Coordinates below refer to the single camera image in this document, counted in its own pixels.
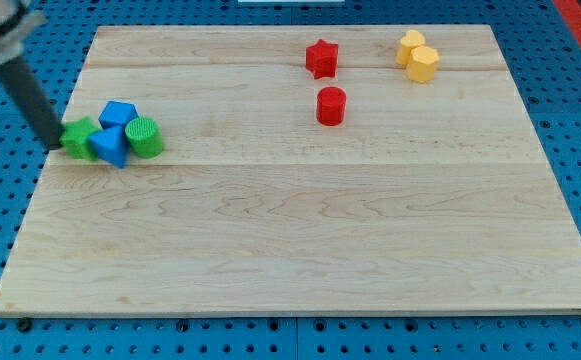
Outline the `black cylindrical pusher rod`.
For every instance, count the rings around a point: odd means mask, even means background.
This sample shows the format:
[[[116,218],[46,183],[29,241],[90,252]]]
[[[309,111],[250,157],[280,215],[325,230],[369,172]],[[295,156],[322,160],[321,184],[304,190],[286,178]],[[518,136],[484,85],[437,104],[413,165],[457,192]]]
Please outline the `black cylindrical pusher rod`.
[[[59,149],[63,124],[26,59],[17,56],[0,64],[0,81],[42,145]]]

